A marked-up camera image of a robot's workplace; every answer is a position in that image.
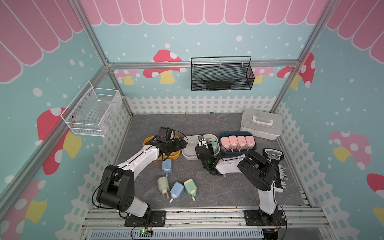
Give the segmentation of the yellow plastic storage box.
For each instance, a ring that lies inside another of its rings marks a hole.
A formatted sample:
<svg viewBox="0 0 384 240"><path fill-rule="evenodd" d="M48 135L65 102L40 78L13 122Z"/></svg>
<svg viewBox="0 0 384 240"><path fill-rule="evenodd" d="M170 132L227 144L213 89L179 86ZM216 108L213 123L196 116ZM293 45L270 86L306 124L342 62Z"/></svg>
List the yellow plastic storage box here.
<svg viewBox="0 0 384 240"><path fill-rule="evenodd" d="M153 138L153 136L151 136L151 137L148 137L148 138L146 138L145 140L144 140L144 143L143 143L143 147L151 140ZM181 150L179 150L179 151L177 151L177 152L173 152L173 153L171 153L171 155L169 156L169 159L171 159L171 160L176 160L179 156L180 156L180 154L181 154ZM156 161L161 161L162 160L162 157L160 156L160 157L158 157L157 159L156 159Z"/></svg>

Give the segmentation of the green pencil sharpener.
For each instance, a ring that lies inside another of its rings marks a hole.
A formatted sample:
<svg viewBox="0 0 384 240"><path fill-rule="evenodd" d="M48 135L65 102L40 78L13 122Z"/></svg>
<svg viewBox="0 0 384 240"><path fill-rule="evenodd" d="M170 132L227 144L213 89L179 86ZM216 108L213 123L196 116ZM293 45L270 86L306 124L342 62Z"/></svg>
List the green pencil sharpener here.
<svg viewBox="0 0 384 240"><path fill-rule="evenodd" d="M194 182L193 179L189 179L187 181L184 182L184 187L185 187L185 190L188 192L189 196L192 198L193 201L196 200L196 196L197 196L197 191L198 191L198 188Z"/></svg>
<svg viewBox="0 0 384 240"><path fill-rule="evenodd" d="M212 155L214 155L215 153L214 153L214 148L213 148L212 143L208 142L208 143L207 143L207 146L208 146L208 149L209 149L210 153L211 153Z"/></svg>
<svg viewBox="0 0 384 240"><path fill-rule="evenodd" d="M218 144L217 140L215 140L215 139L209 139L209 142L210 142L211 145L212 145L212 148L213 148L214 153L216 153L216 152L218 151L218 148L219 148L219 144Z"/></svg>

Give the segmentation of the white plastic storage box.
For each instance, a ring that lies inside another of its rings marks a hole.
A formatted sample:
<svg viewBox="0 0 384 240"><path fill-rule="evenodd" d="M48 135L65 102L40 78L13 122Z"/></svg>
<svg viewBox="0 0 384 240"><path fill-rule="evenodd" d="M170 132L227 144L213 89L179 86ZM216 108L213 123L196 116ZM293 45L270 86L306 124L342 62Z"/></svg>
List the white plastic storage box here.
<svg viewBox="0 0 384 240"><path fill-rule="evenodd" d="M187 136L185 138L185 141L187 141L188 144L187 144L186 148L182 149L182 154L186 160L193 161L193 160L199 159L197 154L196 154L196 151L195 151L195 146L199 142L198 136L199 135L193 135L193 136ZM204 136L206 142L209 142L209 139L215 139L218 142L218 138L213 134L204 134L203 136ZM220 150L218 148L218 151L214 154L214 156L216 157L219 152L220 152Z"/></svg>

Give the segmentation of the pink pencil sharpener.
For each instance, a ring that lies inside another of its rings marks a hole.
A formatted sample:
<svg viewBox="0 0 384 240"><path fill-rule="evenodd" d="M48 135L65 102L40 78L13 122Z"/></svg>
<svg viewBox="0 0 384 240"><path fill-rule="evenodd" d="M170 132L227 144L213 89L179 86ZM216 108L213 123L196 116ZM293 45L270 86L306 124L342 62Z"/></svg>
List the pink pencil sharpener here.
<svg viewBox="0 0 384 240"><path fill-rule="evenodd" d="M238 145L239 145L237 136L229 136L228 138L229 138L229 142L230 142L230 145L231 145L231 150L232 151L237 150L238 149Z"/></svg>
<svg viewBox="0 0 384 240"><path fill-rule="evenodd" d="M256 145L255 138L253 136L245 136L245 139L247 143L246 150L253 149Z"/></svg>
<svg viewBox="0 0 384 240"><path fill-rule="evenodd" d="M237 136L237 141L238 141L238 146L237 146L238 151L242 151L247 148L248 144L245 136Z"/></svg>
<svg viewBox="0 0 384 240"><path fill-rule="evenodd" d="M232 150L232 146L230 144L229 138L228 137L222 137L220 138L220 143L221 143L221 149L223 152L230 152Z"/></svg>

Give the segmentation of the dark teal storage box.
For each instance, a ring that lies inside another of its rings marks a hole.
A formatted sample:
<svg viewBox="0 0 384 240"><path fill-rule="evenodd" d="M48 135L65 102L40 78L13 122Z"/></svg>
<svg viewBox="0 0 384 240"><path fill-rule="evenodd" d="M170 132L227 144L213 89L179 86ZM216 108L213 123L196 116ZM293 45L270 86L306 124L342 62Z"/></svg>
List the dark teal storage box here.
<svg viewBox="0 0 384 240"><path fill-rule="evenodd" d="M229 136L236 136L236 137L239 137L239 136L243 136L243 137L250 136L251 139L255 141L255 137L250 132L246 132L246 131L231 131L231 132L221 133L219 135L219 142L221 143L221 138L229 137ZM228 152L225 152L224 149L222 149L222 147L220 148L220 154L222 156L235 157L235 156L240 156L242 154L245 154L246 152L247 152L247 150L240 150L240 151L239 150L234 150L233 152L231 150L229 150Z"/></svg>

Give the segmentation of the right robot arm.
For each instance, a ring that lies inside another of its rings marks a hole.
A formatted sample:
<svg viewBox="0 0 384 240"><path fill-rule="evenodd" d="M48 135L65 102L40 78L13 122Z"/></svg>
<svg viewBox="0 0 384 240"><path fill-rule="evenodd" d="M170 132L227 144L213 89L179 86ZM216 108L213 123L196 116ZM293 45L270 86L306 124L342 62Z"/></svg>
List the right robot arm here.
<svg viewBox="0 0 384 240"><path fill-rule="evenodd" d="M224 176L242 173L258 189L259 214L273 219L278 211L275 198L275 183L278 168L267 158L250 149L242 155L216 159L207 144L197 144L195 152L203 168L211 175Z"/></svg>

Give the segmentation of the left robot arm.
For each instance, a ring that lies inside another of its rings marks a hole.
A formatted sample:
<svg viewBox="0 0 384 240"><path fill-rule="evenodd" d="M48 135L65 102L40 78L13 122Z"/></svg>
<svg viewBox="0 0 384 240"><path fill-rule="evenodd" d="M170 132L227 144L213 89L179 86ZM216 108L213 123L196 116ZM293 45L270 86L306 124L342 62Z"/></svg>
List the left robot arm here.
<svg viewBox="0 0 384 240"><path fill-rule="evenodd" d="M117 166L108 165L104 169L100 185L92 196L92 201L98 202L103 208L146 218L151 208L149 204L135 196L135 179L158 158L165 161L172 153L186 148L185 138L177 138L176 132L174 129L161 127L159 133L131 158Z"/></svg>

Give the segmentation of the blue pencil sharpener left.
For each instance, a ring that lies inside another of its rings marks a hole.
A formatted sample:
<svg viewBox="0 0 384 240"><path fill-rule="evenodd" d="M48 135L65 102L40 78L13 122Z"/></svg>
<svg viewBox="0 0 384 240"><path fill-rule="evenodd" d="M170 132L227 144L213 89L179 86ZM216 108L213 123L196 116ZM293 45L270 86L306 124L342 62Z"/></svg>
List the blue pencil sharpener left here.
<svg viewBox="0 0 384 240"><path fill-rule="evenodd" d="M163 161L162 172L166 177L168 177L169 174L173 173L173 167L172 167L172 160L171 159L167 159L167 160Z"/></svg>

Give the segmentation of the blue pencil sharpener lower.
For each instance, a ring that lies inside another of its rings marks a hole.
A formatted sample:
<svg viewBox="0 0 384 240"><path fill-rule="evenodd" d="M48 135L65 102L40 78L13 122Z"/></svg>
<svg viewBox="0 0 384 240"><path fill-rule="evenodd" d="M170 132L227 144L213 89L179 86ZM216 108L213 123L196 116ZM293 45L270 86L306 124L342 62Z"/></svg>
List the blue pencil sharpener lower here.
<svg viewBox="0 0 384 240"><path fill-rule="evenodd" d="M170 191L170 194L171 194L170 195L170 203L172 203L174 200L182 197L184 194L184 191L185 191L184 185L176 182Z"/></svg>

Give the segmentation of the pale green round sharpener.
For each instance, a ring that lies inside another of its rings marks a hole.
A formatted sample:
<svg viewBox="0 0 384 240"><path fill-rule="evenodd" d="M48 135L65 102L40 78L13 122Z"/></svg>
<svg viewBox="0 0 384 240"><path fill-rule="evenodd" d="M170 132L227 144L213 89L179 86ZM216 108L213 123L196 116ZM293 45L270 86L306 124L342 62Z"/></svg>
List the pale green round sharpener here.
<svg viewBox="0 0 384 240"><path fill-rule="evenodd" d="M169 180L168 177L160 177L158 178L158 189L162 193L162 195L166 196L169 198L169 193L170 193L170 186L169 186Z"/></svg>

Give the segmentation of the translucent plastic lidded case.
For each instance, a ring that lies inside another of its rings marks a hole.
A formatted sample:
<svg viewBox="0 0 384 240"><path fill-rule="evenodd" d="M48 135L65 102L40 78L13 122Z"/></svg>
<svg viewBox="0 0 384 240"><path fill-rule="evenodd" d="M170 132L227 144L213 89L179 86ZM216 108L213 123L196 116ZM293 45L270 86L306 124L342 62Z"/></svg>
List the translucent plastic lidded case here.
<svg viewBox="0 0 384 240"><path fill-rule="evenodd" d="M249 132L254 137L274 141L282 134L282 116L254 109L245 109L240 130Z"/></svg>

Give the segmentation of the rack of metal bits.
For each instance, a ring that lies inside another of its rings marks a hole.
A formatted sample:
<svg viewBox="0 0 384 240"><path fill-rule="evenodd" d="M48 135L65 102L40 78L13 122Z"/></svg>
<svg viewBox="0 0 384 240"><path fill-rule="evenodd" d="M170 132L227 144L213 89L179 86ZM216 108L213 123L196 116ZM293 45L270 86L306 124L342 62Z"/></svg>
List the rack of metal bits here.
<svg viewBox="0 0 384 240"><path fill-rule="evenodd" d="M284 167L280 164L285 159L284 153L277 149L263 149L263 156L267 158L275 167L277 167L277 176L275 183L275 191L283 193L286 188Z"/></svg>

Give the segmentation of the small green circuit board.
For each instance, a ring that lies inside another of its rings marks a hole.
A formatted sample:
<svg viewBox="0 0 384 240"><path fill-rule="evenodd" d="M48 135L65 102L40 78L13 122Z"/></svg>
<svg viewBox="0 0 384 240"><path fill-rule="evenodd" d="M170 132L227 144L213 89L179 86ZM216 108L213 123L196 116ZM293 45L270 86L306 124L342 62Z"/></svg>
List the small green circuit board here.
<svg viewBox="0 0 384 240"><path fill-rule="evenodd" d="M154 235L154 231L151 230L141 230L139 237L140 238L151 238Z"/></svg>

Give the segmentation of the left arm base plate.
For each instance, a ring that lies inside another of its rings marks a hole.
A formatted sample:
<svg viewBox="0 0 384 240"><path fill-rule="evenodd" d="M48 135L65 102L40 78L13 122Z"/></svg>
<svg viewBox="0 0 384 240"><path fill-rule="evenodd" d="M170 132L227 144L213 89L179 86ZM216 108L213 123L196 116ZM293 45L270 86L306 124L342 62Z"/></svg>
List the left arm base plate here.
<svg viewBox="0 0 384 240"><path fill-rule="evenodd" d="M125 219L125 227L135 226L149 226L149 227L164 227L166 220L166 211L152 211L149 210L143 217L137 217L132 214L128 214Z"/></svg>

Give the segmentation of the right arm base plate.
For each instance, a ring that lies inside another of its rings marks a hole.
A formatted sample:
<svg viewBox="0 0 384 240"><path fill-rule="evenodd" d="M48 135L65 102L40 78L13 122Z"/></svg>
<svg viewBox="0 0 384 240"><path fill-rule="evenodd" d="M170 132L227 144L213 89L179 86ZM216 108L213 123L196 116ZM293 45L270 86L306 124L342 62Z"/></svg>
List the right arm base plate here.
<svg viewBox="0 0 384 240"><path fill-rule="evenodd" d="M280 228L287 225L287 219L281 209L276 209L272 215L261 210L244 210L244 218L247 226L275 226Z"/></svg>

